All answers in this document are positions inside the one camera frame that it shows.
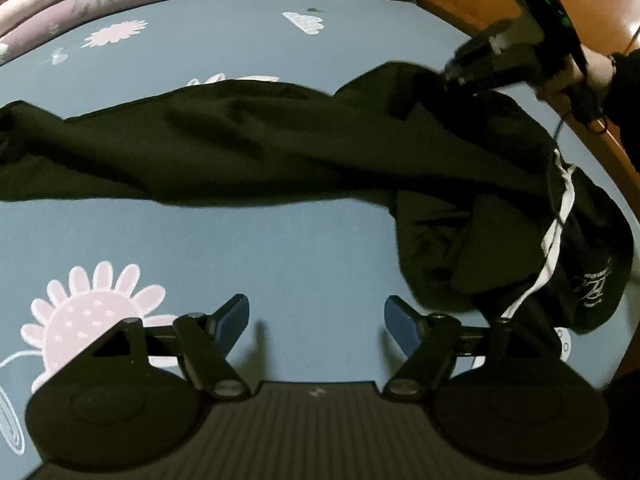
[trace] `person's hand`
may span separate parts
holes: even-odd
[[[615,75],[613,63],[607,56],[594,52],[586,46],[582,46],[582,51],[587,59],[587,85],[596,91],[600,101],[609,92],[611,81]],[[584,81],[584,75],[576,65],[573,57],[568,56],[565,60],[565,68],[546,81],[541,87],[536,88],[538,99],[550,101],[554,98],[567,99],[562,94],[562,90],[568,86]]]

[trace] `cable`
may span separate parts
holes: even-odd
[[[571,112],[565,113],[560,120],[558,121],[558,126],[556,126],[556,130],[554,131],[554,144],[556,146],[556,150],[562,156],[562,152],[560,152],[560,146],[558,146],[558,137],[560,136],[560,131],[562,130],[562,126],[564,125],[564,120],[571,114]],[[554,214],[554,217],[558,224],[564,228],[564,222],[560,218],[560,209],[556,209],[556,202],[554,201],[554,194],[551,190],[551,169],[554,167],[554,156],[555,152],[549,153],[548,163],[546,165],[546,194],[549,198],[549,205],[551,206],[551,211]]]
[[[603,129],[600,132],[594,132],[596,135],[604,135],[609,131],[609,121],[607,121],[607,117],[602,116],[602,121],[604,122]]]

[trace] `white stripe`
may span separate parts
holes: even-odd
[[[562,224],[564,224],[569,218],[569,213],[571,212],[572,207],[574,206],[575,201],[575,189],[574,183],[571,181],[571,176],[575,171],[575,164],[569,166],[567,170],[562,167],[562,158],[560,156],[560,152],[558,150],[554,150],[556,154],[556,166],[560,170],[562,174],[562,179],[564,180],[564,193],[562,194],[562,203],[560,205],[560,211],[558,216],[560,217]],[[519,309],[520,305],[526,300],[531,294],[540,290],[543,286],[545,286],[548,281],[551,279],[554,271],[556,270],[556,265],[558,264],[558,256],[560,254],[560,238],[562,235],[562,226],[559,224],[558,220],[554,220],[552,224],[549,226],[549,229],[546,231],[545,237],[542,238],[542,252],[546,257],[545,266],[542,271],[538,275],[536,282],[531,286],[522,296],[520,296],[507,310],[504,311],[501,317],[511,317],[514,316],[516,311]],[[484,364],[485,357],[478,356],[474,359],[474,363],[472,368],[479,368]]]

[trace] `bed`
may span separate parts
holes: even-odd
[[[4,51],[0,105],[20,99],[66,118],[229,78],[331,94],[388,60],[440,70],[466,40],[413,0],[137,1],[101,17],[84,3],[75,3],[86,12],[65,22],[68,31],[53,20],[43,29],[40,16],[40,35],[24,40],[23,52],[10,59]],[[61,4],[68,15],[74,3]],[[558,117],[529,88],[505,92],[555,127]],[[640,226],[602,167],[569,128],[560,146],[620,206],[637,247]],[[19,480],[39,464],[23,413],[47,379],[42,347],[56,337],[47,316],[52,307],[77,309],[80,347],[100,323],[82,302],[93,289],[118,296],[147,325],[213,312],[246,294],[250,326],[229,361],[254,387],[260,380],[382,386],[404,360],[384,329],[383,305],[391,294],[418,304],[399,270],[394,221],[374,196],[217,208],[36,200],[0,203],[0,218],[3,479]],[[640,319],[638,299],[632,281],[607,323],[569,334],[568,363],[592,385],[612,378]],[[458,317],[486,325],[479,312]],[[171,360],[156,364],[177,370]],[[457,371],[470,366],[460,360]]]

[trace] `pink dotted flower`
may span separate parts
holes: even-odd
[[[113,267],[101,262],[95,267],[93,283],[82,267],[71,269],[69,294],[58,280],[49,282],[49,302],[31,303],[31,313],[40,324],[26,324],[20,330],[25,342],[42,350],[45,371],[33,381],[32,392],[121,319],[139,317],[145,326],[174,322],[176,316],[171,315],[145,317],[164,300],[164,288],[149,285],[132,297],[139,278],[140,268],[128,265],[112,288]],[[173,357],[150,357],[149,362],[177,366]]]

